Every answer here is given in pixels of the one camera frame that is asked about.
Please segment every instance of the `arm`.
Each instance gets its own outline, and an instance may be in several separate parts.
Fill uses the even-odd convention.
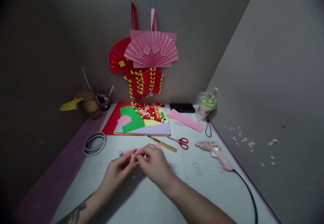
[[[95,221],[100,211],[114,197],[127,176],[137,167],[136,163],[129,162],[133,152],[136,152],[136,149],[112,160],[99,188],[60,220],[58,224],[86,224]]]
[[[152,144],[136,156],[140,167],[178,207],[188,223],[235,223],[225,212],[179,179],[170,169],[163,151]]]

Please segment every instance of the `scissors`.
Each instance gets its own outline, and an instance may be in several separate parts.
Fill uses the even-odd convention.
[[[186,138],[181,138],[181,139],[177,140],[177,139],[168,137],[168,139],[178,142],[180,144],[180,146],[185,150],[188,150],[188,148],[189,148],[187,145],[189,143],[189,141]]]

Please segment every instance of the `plastic bag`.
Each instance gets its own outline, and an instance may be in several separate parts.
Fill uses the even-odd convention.
[[[208,92],[200,92],[196,98],[196,119],[203,121],[208,114],[217,109],[218,89],[211,88]]]

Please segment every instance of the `red scissors handle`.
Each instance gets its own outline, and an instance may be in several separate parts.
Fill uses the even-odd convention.
[[[185,149],[185,150],[188,150],[188,143],[189,143],[189,141],[188,141],[188,139],[186,139],[186,138],[181,138],[181,139],[179,139],[179,141],[178,141],[178,143],[180,144],[180,146],[183,148],[183,149]]]

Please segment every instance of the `right hand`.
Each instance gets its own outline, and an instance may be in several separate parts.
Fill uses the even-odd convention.
[[[153,144],[148,144],[140,149],[136,155],[139,166],[148,178],[162,191],[176,178],[161,149]]]

